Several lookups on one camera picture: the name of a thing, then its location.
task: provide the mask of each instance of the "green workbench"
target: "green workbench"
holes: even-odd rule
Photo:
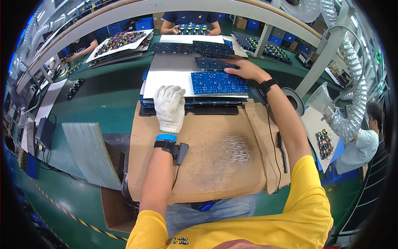
[[[152,42],[158,42],[160,35],[154,35]],[[308,72],[291,54],[293,65],[287,65],[273,59],[258,59],[249,57],[249,60],[265,69],[271,76],[278,79],[281,87],[295,89]],[[57,117],[57,124],[53,136],[49,164],[57,169],[84,178],[79,166],[73,158],[62,129],[65,122],[98,122],[102,133],[131,133],[134,112],[142,85],[142,75],[145,68],[151,63],[153,53],[150,48],[141,57],[116,64],[108,64],[93,69],[87,68],[84,63],[79,70],[69,76],[56,99],[51,114]],[[85,81],[76,93],[76,96],[67,101],[65,95],[77,78]],[[314,90],[323,82],[332,83],[326,73],[317,81]],[[338,94],[339,88],[331,90]],[[38,151],[36,157],[43,161],[43,154]]]

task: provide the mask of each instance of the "worker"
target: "worker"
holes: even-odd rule
[[[40,48],[43,46],[44,42],[39,43],[39,45],[37,46],[36,49],[36,53],[39,52]],[[54,68],[56,68],[58,66],[59,63],[59,57],[58,55],[54,55],[53,57],[51,57],[47,62],[46,62],[46,67],[49,70],[48,71],[48,75],[52,76],[53,72],[54,72]]]
[[[88,55],[96,47],[98,47],[98,41],[95,35],[93,33],[85,35],[69,44],[68,55],[72,55],[61,59],[60,65],[63,66],[66,62],[73,62],[82,56]]]
[[[369,130],[360,128],[354,134],[353,140],[345,145],[344,153],[333,162],[338,174],[362,167],[376,154],[383,110],[377,102],[369,102],[366,105],[366,112],[369,116]]]
[[[207,35],[221,34],[219,14],[204,11],[173,11],[163,14],[163,25],[160,29],[162,35],[177,35],[179,24],[211,24],[212,30],[207,30]]]
[[[240,69],[227,68],[226,73],[261,84],[274,113],[289,155],[291,172],[290,194],[283,213],[198,224],[168,239],[165,219],[174,179],[173,157],[162,148],[155,147],[142,185],[140,210],[127,249],[320,249],[324,246],[333,219],[299,116],[268,73],[245,59],[227,62],[238,65]],[[154,105],[161,134],[157,140],[176,141],[184,120],[184,93],[185,90],[178,86],[162,86],[156,91]]]

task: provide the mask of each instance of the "blue storage crate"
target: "blue storage crate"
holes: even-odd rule
[[[285,41],[287,41],[287,42],[292,43],[292,42],[295,41],[296,36],[295,36],[295,35],[292,35],[292,34],[289,33],[289,32],[286,32],[286,35],[285,35],[285,37],[284,37],[283,39],[284,39]]]
[[[253,20],[253,19],[248,19],[248,24],[246,27],[251,28],[251,29],[258,29],[258,26],[260,25],[259,21]]]
[[[153,17],[146,17],[135,23],[136,30],[153,29]]]
[[[297,47],[296,47],[296,52],[300,52],[300,51],[302,51],[302,52],[304,52],[305,54],[308,54],[308,55],[309,55],[310,52],[311,52],[311,47],[309,47],[309,46],[303,44],[301,41],[299,41],[299,42],[298,42],[298,45],[297,45]]]
[[[271,35],[271,36],[268,38],[268,40],[269,40],[270,42],[272,42],[272,43],[277,44],[277,45],[281,45],[281,44],[282,44],[282,39],[281,39],[281,38],[278,38],[278,37],[275,37],[275,36],[273,36],[273,35]]]

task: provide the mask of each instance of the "white work glove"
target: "white work glove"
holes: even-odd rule
[[[161,132],[177,134],[185,115],[185,89],[180,86],[161,86],[153,96]]]

